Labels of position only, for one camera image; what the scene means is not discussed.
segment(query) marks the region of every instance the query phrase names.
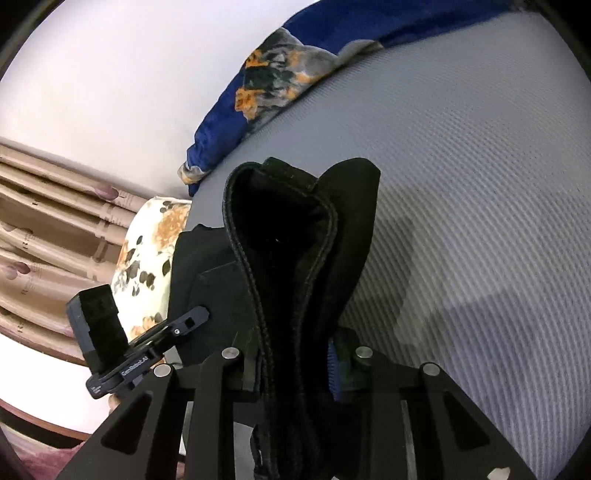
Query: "black bracket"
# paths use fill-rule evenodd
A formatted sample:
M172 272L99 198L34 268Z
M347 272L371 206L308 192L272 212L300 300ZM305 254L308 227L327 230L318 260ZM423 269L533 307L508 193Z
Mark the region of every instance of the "black bracket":
M335 337L342 395L361 421L339 422L328 457L340 480L535 480L495 426L440 366L391 362L360 346L351 330ZM186 480L234 480L233 421L254 425L259 409L253 332L204 363L175 371L157 365L98 428L57 480L174 478L188 401ZM241 412L250 412L238 418Z
M195 307L177 319L160 322L128 343L108 285L81 291L68 302L66 312L92 373L86 388L93 398L107 393L125 395L133 390L166 350L209 318L205 307Z

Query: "blue fabric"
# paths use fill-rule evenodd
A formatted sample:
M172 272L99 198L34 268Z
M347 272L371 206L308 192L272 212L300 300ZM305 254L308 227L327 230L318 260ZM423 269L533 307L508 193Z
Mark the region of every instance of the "blue fabric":
M329 390L335 401L341 400L340 390L340 368L339 356L336 352L335 343L332 339L329 340L329 348L326 354L326 365L329 377Z
M512 0L320 0L253 51L195 132L178 173L190 195L249 134L320 79L373 51L506 12Z

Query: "metal screw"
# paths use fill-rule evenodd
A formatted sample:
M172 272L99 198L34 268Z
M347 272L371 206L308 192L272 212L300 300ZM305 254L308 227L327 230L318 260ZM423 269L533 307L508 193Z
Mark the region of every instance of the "metal screw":
M232 360L233 358L236 358L238 355L240 355L240 350L233 346L229 346L228 348L225 348L222 351L222 357L224 357L226 360Z
M156 375L156 377L166 377L167 375L170 375L172 370L173 369L170 368L169 364L156 365L154 368L154 375Z
M368 346L358 346L355 350L355 355L357 355L359 358L372 358L374 351Z
M441 372L441 369L435 364L425 364L423 366L423 371L427 375L431 375L432 377L436 377L439 375L439 372Z

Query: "beige curtain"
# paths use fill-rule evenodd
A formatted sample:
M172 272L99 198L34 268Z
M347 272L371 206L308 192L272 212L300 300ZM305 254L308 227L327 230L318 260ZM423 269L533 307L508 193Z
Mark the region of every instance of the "beige curtain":
M145 199L0 145L0 334L83 364L65 313L111 283Z

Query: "striped fabric surface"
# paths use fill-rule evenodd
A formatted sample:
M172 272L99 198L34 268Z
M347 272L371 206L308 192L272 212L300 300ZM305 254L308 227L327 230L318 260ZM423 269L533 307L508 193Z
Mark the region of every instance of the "striped fabric surface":
M200 186L274 156L315 175L382 171L374 241L342 322L408 365L434 361L540 480L591 424L591 84L540 15L392 48L327 79Z

